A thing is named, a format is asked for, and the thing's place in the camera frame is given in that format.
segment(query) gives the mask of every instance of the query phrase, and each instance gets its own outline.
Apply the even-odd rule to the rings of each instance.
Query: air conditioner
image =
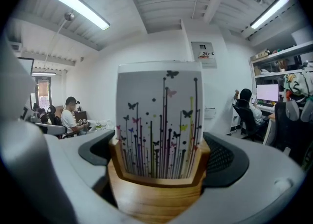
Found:
[[[18,42],[9,42],[16,57],[22,57],[22,44]]]

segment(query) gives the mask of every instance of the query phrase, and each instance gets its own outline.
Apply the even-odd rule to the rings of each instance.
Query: butterfly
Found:
[[[184,114],[185,118],[191,118],[193,110],[190,110],[189,112],[186,112],[185,110],[182,111],[182,113]]]
[[[135,119],[134,117],[133,117],[133,123],[137,123],[139,121],[139,119]]]
[[[174,131],[173,136],[174,136],[175,138],[178,138],[178,137],[180,137],[180,134],[178,134],[178,133],[176,133],[176,132]]]
[[[174,94],[176,94],[176,93],[177,93],[177,91],[171,91],[170,89],[167,90],[167,95],[168,95],[170,98],[172,98],[172,96],[173,96]]]
[[[167,77],[171,77],[171,78],[173,79],[174,76],[176,76],[176,75],[178,75],[178,74],[179,74],[178,71],[174,71],[174,72],[173,72],[173,71],[168,70],[166,76],[167,76]]]
[[[137,105],[137,103],[135,103],[135,104],[130,104],[130,103],[128,103],[129,109],[132,109],[132,110],[135,109],[135,106],[136,106],[136,105]]]
[[[181,131],[186,131],[186,130],[187,130],[187,127],[188,127],[188,125],[180,126],[180,130],[181,130]]]

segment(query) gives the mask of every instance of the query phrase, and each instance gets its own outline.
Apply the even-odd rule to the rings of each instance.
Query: fluorescent light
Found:
[[[279,0],[274,2],[273,6],[257,21],[252,23],[251,27],[253,29],[258,28],[263,22],[265,22],[269,17],[275,14],[282,6],[284,6],[289,0]]]
[[[56,75],[56,73],[50,73],[50,72],[32,72],[32,75]]]
[[[81,15],[85,16],[92,23],[96,24],[102,30],[110,27],[110,24],[98,15],[92,8],[85,4],[82,0],[59,0],[65,5],[71,7]]]

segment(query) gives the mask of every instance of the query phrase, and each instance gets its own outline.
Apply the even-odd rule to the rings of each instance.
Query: shelf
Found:
[[[304,69],[290,70],[290,71],[278,72],[278,73],[261,74],[261,75],[256,75],[255,78],[280,76],[280,75],[285,75],[285,74],[290,74],[290,73],[301,73],[302,71],[312,72],[313,71],[313,67],[306,67]]]
[[[268,58],[252,61],[252,63],[260,65],[260,64],[277,61],[279,59],[287,58],[290,56],[297,56],[297,55],[305,54],[309,52],[313,52],[313,41],[306,42],[297,46],[293,46],[291,48],[282,50],[280,52],[271,54],[268,56]]]

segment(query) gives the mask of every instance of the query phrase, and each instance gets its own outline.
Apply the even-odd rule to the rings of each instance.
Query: person sitting at desk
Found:
[[[76,109],[76,99],[74,97],[67,98],[65,102],[65,109],[61,114],[61,122],[64,127],[67,128],[67,133],[70,134],[72,132],[79,132],[78,135],[87,134],[88,123],[80,125],[76,124],[74,120],[74,116],[72,115],[72,111]]]
[[[239,91],[235,91],[234,99],[237,100],[239,95]],[[253,113],[253,118],[257,126],[263,126],[268,124],[268,117],[262,115],[262,111],[259,109],[257,102],[252,104],[251,101],[252,92],[250,89],[243,89],[240,92],[240,99],[245,100],[249,103],[250,110]]]

